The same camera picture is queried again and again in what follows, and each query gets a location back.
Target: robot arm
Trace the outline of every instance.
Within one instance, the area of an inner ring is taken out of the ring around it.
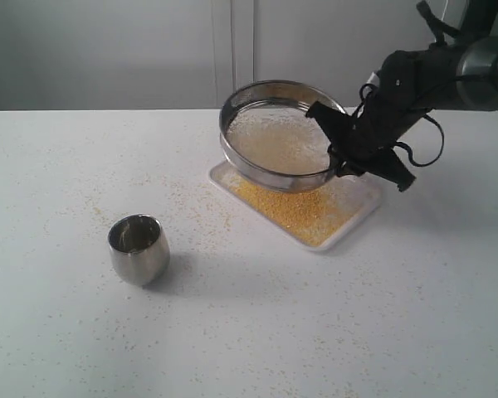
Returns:
[[[393,151],[411,148],[398,140],[418,120],[442,127],[428,113],[433,109],[498,110],[498,37],[461,34],[433,16],[425,1],[417,9],[431,28],[436,42],[425,51],[396,51],[362,86],[362,103],[352,115],[321,103],[306,116],[314,118],[330,141],[329,155],[336,175],[370,172],[405,191],[415,177]],[[448,45],[444,35],[454,36]]]

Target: white tray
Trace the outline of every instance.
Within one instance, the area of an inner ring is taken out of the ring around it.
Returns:
[[[350,218],[339,227],[334,234],[332,234],[327,240],[325,240],[319,246],[307,245],[302,240],[298,239],[292,235],[287,229],[283,228],[279,224],[275,223],[273,220],[269,219],[267,216],[259,212],[255,207],[245,202],[242,198],[231,191],[230,187],[233,186],[234,181],[239,179],[236,169],[231,166],[227,161],[218,164],[213,167],[209,172],[208,177],[211,183],[218,187],[220,190],[227,193],[231,198],[233,198],[238,203],[241,203],[245,207],[250,208],[252,211],[257,213],[263,220],[271,223],[277,230],[281,231],[282,235],[285,235],[289,240],[294,241],[297,245],[309,251],[325,251],[330,247],[335,245],[340,239],[344,238],[349,232],[351,232],[358,224],[360,224],[365,217],[371,214],[382,201],[382,192],[380,188],[373,182],[358,178],[358,177],[342,177],[334,178],[328,184],[330,187],[336,187],[339,189],[339,207],[346,208],[360,202],[360,206],[351,213]]]

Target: black cable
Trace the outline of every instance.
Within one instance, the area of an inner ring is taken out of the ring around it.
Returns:
[[[439,132],[441,133],[441,149],[439,150],[439,154],[435,157],[435,159],[433,159],[431,162],[428,162],[428,163],[418,163],[413,158],[413,150],[412,150],[412,148],[409,145],[407,145],[406,143],[400,142],[400,141],[397,141],[394,144],[395,147],[399,147],[399,148],[403,149],[404,151],[406,151],[408,153],[408,160],[415,167],[432,166],[437,160],[439,160],[439,158],[441,157],[441,155],[442,155],[442,153],[443,153],[443,151],[445,149],[445,132],[442,129],[442,127],[439,124],[439,122],[437,122],[432,116],[429,116],[427,114],[425,114],[422,118],[425,119],[425,120],[427,120],[428,122],[430,122],[434,126],[436,126],[439,129]]]

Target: metal sieve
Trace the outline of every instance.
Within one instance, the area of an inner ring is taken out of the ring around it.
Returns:
[[[273,191],[306,192],[325,185],[335,175],[333,167],[299,175],[268,170],[243,157],[229,143],[227,136],[235,118],[249,109],[280,106],[298,109],[305,113],[315,101],[345,113],[343,107],[327,94],[302,83],[267,80],[242,87],[227,99],[219,116],[220,142],[225,158],[244,178]]]

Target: stainless steel cup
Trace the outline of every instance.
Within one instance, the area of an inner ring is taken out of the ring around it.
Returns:
[[[152,216],[125,217],[113,225],[108,239],[113,268],[125,282],[144,286],[168,267],[168,241]]]

